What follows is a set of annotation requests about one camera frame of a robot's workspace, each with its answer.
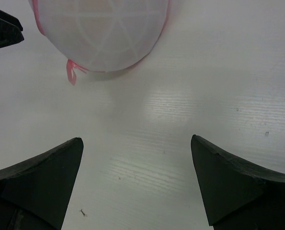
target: pink string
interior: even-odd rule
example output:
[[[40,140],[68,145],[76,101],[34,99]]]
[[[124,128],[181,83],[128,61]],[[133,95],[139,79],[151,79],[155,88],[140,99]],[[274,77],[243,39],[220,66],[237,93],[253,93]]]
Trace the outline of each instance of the pink string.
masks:
[[[87,73],[86,71],[89,71],[88,69],[76,64],[74,61],[69,59],[67,61],[67,75],[68,75],[68,80],[72,85],[75,85],[76,83],[76,73],[74,71],[74,68],[79,69],[83,73]]]
[[[35,15],[35,20],[36,20],[38,30],[40,31],[42,35],[45,36],[45,32],[39,20],[38,0],[32,0],[32,1],[33,1],[32,3],[33,3],[34,15]],[[74,72],[74,69],[79,69],[80,71],[84,73],[87,73],[86,71],[89,71],[88,69],[76,64],[74,61],[69,59],[67,61],[67,75],[68,75],[68,80],[70,81],[72,85],[75,85],[76,83],[76,73]]]
[[[38,0],[33,0],[33,9],[34,9],[34,15],[35,15],[35,20],[36,20],[38,30],[40,31],[40,33],[42,33],[42,35],[45,35],[45,32],[39,20]]]

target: white mesh ball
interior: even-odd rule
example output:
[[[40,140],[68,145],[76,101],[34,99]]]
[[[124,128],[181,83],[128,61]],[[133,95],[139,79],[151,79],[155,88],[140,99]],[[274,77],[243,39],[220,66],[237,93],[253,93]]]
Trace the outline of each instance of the white mesh ball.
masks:
[[[29,0],[44,35],[90,71],[130,67],[147,55],[163,29],[169,0]]]

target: white plastic surface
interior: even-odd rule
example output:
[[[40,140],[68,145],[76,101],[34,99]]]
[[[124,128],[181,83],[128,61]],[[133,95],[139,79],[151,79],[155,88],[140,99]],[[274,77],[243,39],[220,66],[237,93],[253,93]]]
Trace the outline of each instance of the white plastic surface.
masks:
[[[75,136],[85,143],[63,230],[212,229],[193,134],[285,173],[285,0],[171,0],[139,65],[78,72],[75,87],[27,1],[0,9],[25,37],[0,49],[0,169]]]
[[[152,50],[168,1],[39,0],[39,21],[46,37],[68,59],[90,71],[116,71]]]

